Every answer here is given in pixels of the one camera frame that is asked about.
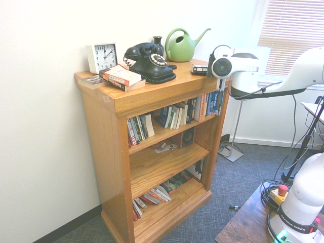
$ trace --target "watering can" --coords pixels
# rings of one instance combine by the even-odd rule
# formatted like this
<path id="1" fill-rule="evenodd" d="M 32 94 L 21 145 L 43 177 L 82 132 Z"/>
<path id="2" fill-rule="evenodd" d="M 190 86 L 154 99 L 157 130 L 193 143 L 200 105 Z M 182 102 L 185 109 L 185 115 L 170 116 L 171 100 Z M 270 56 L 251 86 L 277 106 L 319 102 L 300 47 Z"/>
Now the watering can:
<path id="1" fill-rule="evenodd" d="M 169 39 L 172 34 L 176 31 L 182 31 L 184 34 L 182 36 L 177 37 L 172 43 L 169 43 Z M 206 29 L 201 36 L 196 39 L 192 40 L 188 35 L 188 32 L 184 29 L 177 28 L 170 32 L 167 37 L 165 50 L 168 58 L 173 62 L 188 62 L 192 59 L 194 54 L 194 49 L 196 48 L 198 42 L 201 40 L 203 35 L 208 31 L 211 30 L 210 28 Z"/>

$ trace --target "clock face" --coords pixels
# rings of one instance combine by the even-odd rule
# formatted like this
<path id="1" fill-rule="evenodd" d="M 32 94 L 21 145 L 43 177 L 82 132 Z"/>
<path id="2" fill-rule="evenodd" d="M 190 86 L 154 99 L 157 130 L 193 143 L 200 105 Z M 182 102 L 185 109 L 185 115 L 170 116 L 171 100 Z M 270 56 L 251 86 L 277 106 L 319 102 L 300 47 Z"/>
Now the clock face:
<path id="1" fill-rule="evenodd" d="M 99 70 L 117 65 L 115 44 L 95 45 L 95 62 Z"/>

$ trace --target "wooden bookshelf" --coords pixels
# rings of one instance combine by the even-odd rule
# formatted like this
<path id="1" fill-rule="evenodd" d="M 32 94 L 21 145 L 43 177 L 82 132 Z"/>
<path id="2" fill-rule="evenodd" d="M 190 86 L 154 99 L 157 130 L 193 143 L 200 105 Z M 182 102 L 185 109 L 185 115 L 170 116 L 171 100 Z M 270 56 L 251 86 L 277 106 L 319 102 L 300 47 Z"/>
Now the wooden bookshelf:
<path id="1" fill-rule="evenodd" d="M 212 119 L 213 117 L 215 117 L 215 115 L 206 116 L 205 120 L 202 121 L 202 123 L 208 121 L 209 119 Z M 174 136 L 176 134 L 182 133 L 183 131 L 185 131 L 185 130 L 187 130 L 189 128 L 195 127 L 198 124 L 199 124 L 199 122 L 194 120 L 194 121 L 192 121 L 192 123 L 182 125 L 178 129 L 169 129 L 169 128 L 163 128 L 159 123 L 152 120 L 152 125 L 153 125 L 155 135 L 150 137 L 150 138 L 145 139 L 144 141 L 141 141 L 139 145 L 132 146 L 129 149 L 128 153 L 133 154 L 133 153 L 135 153 L 137 151 L 140 151 L 140 150 L 142 150 L 144 148 L 147 148 L 147 147 L 149 147 L 149 146 L 151 146 L 151 145 L 153 145 L 153 144 L 155 144 L 155 143 L 157 143 L 159 141 L 170 138 L 170 137 L 172 137 L 172 136 Z"/>
<path id="2" fill-rule="evenodd" d="M 132 199 L 160 185 L 208 154 L 208 150 L 193 143 L 163 153 L 156 153 L 149 147 L 131 155 Z"/>
<path id="3" fill-rule="evenodd" d="M 191 60 L 175 63 L 177 77 L 160 85 L 123 92 L 114 86 L 96 90 L 78 85 L 82 91 L 93 161 L 102 205 L 102 219 L 117 243 L 151 243 L 159 241 L 181 223 L 212 193 L 211 181 L 225 112 L 228 93 L 224 93 L 220 116 L 206 116 L 203 122 L 193 121 L 179 129 L 164 129 L 152 121 L 155 135 L 128 148 L 127 118 L 145 114 L 216 90 L 217 80 L 191 75 Z M 75 81 L 92 76 L 76 73 Z M 168 141 L 183 131 L 195 127 L 194 143 L 157 154 L 151 145 Z M 189 180 L 170 193 L 172 198 L 159 206 L 148 205 L 141 219 L 133 221 L 132 200 L 168 180 L 188 166 L 204 158 L 201 181 Z"/>

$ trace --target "window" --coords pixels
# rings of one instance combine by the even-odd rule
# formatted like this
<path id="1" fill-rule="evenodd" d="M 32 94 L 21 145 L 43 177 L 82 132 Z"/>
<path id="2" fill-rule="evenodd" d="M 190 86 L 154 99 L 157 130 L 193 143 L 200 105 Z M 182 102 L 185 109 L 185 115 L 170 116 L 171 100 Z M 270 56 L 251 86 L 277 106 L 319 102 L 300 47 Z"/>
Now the window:
<path id="1" fill-rule="evenodd" d="M 271 48 L 262 79 L 283 80 L 302 53 L 324 46 L 324 1 L 269 0 L 258 46 Z"/>

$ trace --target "white clock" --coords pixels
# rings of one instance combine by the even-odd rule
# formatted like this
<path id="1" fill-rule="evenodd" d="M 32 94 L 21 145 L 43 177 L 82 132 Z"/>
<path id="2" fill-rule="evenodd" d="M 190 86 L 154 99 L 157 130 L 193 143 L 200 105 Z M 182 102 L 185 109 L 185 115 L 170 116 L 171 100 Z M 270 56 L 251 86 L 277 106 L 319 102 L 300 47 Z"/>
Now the white clock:
<path id="1" fill-rule="evenodd" d="M 90 72 L 99 74 L 99 71 L 105 68 L 116 66 L 116 44 L 98 43 L 86 45 Z"/>

